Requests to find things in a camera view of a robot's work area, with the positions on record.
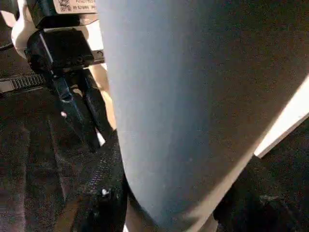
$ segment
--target black bracket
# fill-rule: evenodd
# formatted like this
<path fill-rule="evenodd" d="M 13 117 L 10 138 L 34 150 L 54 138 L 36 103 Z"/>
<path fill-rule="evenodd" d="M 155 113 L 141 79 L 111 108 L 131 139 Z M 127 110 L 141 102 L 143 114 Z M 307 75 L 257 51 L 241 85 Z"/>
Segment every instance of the black bracket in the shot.
<path fill-rule="evenodd" d="M 105 140 L 112 128 L 105 102 L 86 68 L 103 63 L 103 51 L 92 51 L 81 31 L 41 30 L 29 38 L 25 54 L 31 68 L 45 78 L 46 85 L 58 97 L 61 115 L 92 152 L 98 149 L 95 128 Z M 82 96 L 73 92 L 76 86 Z"/>

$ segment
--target white surface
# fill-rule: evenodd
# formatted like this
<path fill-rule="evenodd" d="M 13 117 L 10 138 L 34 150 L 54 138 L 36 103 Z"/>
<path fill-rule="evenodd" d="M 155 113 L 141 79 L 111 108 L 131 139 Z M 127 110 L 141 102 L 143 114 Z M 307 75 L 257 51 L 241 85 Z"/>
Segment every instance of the white surface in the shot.
<path fill-rule="evenodd" d="M 254 154 L 262 158 L 275 145 L 309 117 L 309 76 L 283 109 Z"/>
<path fill-rule="evenodd" d="M 24 50 L 27 48 L 29 37 L 37 31 L 30 16 L 25 0 L 18 0 L 19 19 L 12 29 L 12 43 L 19 55 L 26 58 Z"/>

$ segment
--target black fabric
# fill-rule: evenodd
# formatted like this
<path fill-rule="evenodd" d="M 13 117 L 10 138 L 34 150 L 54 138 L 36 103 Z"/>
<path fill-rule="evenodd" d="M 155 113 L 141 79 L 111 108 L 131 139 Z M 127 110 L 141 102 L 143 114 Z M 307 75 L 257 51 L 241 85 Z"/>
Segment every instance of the black fabric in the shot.
<path fill-rule="evenodd" d="M 53 231 L 95 157 L 41 89 L 0 99 L 0 231 Z"/>

